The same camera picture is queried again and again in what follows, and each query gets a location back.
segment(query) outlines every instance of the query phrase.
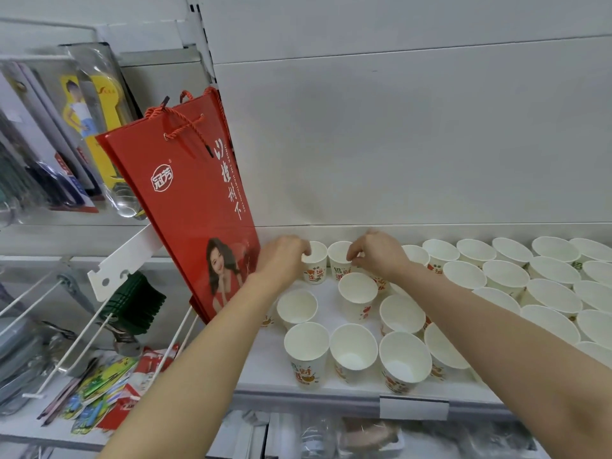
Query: person's right arm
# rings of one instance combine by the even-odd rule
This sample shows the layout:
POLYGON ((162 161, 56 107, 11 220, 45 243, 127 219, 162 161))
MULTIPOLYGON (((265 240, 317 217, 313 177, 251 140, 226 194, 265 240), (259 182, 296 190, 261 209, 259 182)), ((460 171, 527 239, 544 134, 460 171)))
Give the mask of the person's right arm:
POLYGON ((399 285, 554 459, 612 457, 612 370, 368 232, 348 260, 399 285), (365 257, 357 257, 362 252, 365 257))

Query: price tag holder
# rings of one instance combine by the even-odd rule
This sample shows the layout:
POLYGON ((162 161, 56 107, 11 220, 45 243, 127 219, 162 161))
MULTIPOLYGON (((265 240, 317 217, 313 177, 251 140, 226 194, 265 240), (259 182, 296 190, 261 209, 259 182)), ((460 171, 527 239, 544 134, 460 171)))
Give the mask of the price tag holder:
POLYGON ((395 420, 447 420, 450 403, 401 396, 380 396, 380 418, 395 420))

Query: woman printed on bag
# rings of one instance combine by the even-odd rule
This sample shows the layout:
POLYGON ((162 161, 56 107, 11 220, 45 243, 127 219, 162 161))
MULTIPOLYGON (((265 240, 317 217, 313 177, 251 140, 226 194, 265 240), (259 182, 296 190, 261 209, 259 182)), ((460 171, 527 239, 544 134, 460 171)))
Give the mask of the woman printed on bag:
POLYGON ((208 240, 206 259, 212 307, 219 312, 242 287, 242 274, 231 248, 218 238, 208 240))

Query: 冠芳 logo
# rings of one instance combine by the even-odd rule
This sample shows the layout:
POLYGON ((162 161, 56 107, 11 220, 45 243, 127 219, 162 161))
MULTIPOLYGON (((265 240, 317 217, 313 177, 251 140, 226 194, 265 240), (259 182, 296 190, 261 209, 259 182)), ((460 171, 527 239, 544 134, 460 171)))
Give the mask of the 冠芳 logo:
POLYGON ((167 164, 162 164, 153 172, 151 177, 151 183, 153 184, 153 190, 156 192, 165 192, 172 183, 172 168, 167 164))

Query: white metal rod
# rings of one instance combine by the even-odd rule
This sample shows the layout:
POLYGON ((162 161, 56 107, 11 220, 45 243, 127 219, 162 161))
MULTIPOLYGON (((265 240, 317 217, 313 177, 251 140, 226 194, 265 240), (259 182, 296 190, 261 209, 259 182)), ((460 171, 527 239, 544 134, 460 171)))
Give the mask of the white metal rod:
POLYGON ((98 335, 100 335, 100 332, 104 330, 104 327, 106 326, 106 324, 108 324, 109 320, 111 320, 113 314, 109 314, 108 317, 104 320, 104 324, 100 326, 100 328, 96 331, 96 333, 94 334, 94 336, 91 338, 91 340, 89 340, 89 343, 85 346, 85 349, 83 349, 81 351, 81 354, 79 354, 79 356, 76 358, 76 361, 72 363, 72 365, 70 366, 70 368, 68 370, 66 370, 66 372, 70 372, 71 370, 74 369, 74 367, 79 363, 79 361, 83 358, 83 356, 85 356, 85 353, 87 353, 87 350, 91 347, 91 345, 94 344, 94 340, 96 338, 98 338, 98 335))
POLYGON ((0 61, 66 61, 67 54, 0 54, 0 61))
POLYGON ((151 382, 150 382, 149 386, 151 386, 153 384, 153 382, 155 382, 155 379, 159 375, 159 372, 162 371, 162 367, 164 367, 164 364, 166 363, 166 359, 168 358, 168 355, 170 354, 170 351, 172 351, 172 347, 176 343, 176 340, 179 339, 180 331, 185 326, 185 322, 187 322, 187 318, 189 317, 189 314, 191 313, 191 311, 192 311, 192 307, 191 307, 191 305, 189 305, 189 309, 187 310, 187 313, 185 314, 185 317, 183 317, 183 320, 182 320, 182 322, 179 325, 179 329, 176 331, 176 333, 172 337, 172 342, 170 342, 170 346, 168 347, 168 349, 164 353, 164 357, 162 357, 161 362, 157 366, 157 369, 155 370, 155 373, 153 374, 153 378, 151 379, 151 382))
POLYGON ((185 349, 185 347, 187 346, 187 340, 191 336, 191 332, 193 331, 193 328, 195 327, 195 323, 198 321, 198 319, 199 319, 198 316, 195 316, 195 318, 193 319, 191 327, 189 327, 189 331, 187 332, 187 335, 185 335, 185 339, 183 340, 183 344, 180 346, 179 352, 176 353, 175 359, 180 356, 180 354, 183 352, 183 349, 185 349))
POLYGON ((102 306, 100 306, 100 308, 96 311, 96 314, 94 314, 91 319, 89 320, 88 324, 85 326, 85 328, 81 331, 81 333, 79 334, 79 336, 77 337, 76 340, 74 340, 72 342, 72 345, 68 348, 68 351, 66 351, 64 357, 62 357, 62 359, 59 360, 59 362, 55 365, 55 368, 52 370, 52 372, 47 376, 47 379, 45 380, 45 382, 42 384, 42 386, 40 386, 40 388, 38 389, 38 391, 35 394, 30 394, 30 393, 23 393, 22 396, 24 398, 42 398, 43 395, 41 395, 42 391, 47 387, 47 385, 49 385, 49 382, 51 381, 51 378, 55 375, 55 373, 57 372, 57 370, 62 366, 62 364, 64 363, 64 361, 67 359, 67 357, 70 355, 70 353, 72 352, 72 350, 75 348, 75 346, 77 345, 77 343, 79 341, 81 341, 81 339, 83 338, 83 335, 85 334, 85 332, 87 332, 87 330, 89 329, 89 327, 91 327, 94 322, 96 322, 96 320, 98 319, 98 316, 100 315, 100 313, 102 312, 102 310, 104 309, 104 306, 106 306, 106 303, 108 303, 107 299, 106 301, 104 301, 104 304, 102 304, 102 306))
POLYGON ((0 16, 0 22, 11 22, 12 24, 32 24, 34 26, 72 27, 74 29, 87 29, 97 32, 96 27, 88 24, 77 24, 74 22, 45 21, 44 19, 9 18, 0 16))
POLYGON ((21 298, 23 298, 26 294, 30 293, 34 288, 36 288, 38 285, 40 285, 43 282, 43 280, 45 278, 49 277, 52 273, 53 273, 53 271, 50 271, 50 272, 46 273, 38 282, 36 282, 34 285, 32 285, 26 291, 21 293, 17 298, 15 298, 11 304, 9 304, 8 306, 6 306, 6 308, 4 308, 2 311, 0 311, 0 317, 2 317, 9 309, 11 309, 13 306, 15 306, 19 302, 19 300, 21 298))
POLYGON ((47 297, 47 295, 52 292, 53 290, 55 290, 59 285, 61 285, 61 281, 58 281, 55 285, 53 285, 49 290, 47 290, 47 292, 45 294, 43 294, 40 298, 38 298, 36 301, 34 301, 34 303, 27 308, 24 312, 22 312, 22 314, 17 317, 14 321, 12 321, 9 325, 7 325, 7 327, 0 332, 0 337, 2 337, 4 335, 4 333, 6 333, 7 331, 9 331, 13 325, 17 324, 21 319, 23 319, 32 309, 34 309, 36 306, 38 306, 38 303, 40 303, 42 300, 44 300, 44 298, 47 297))

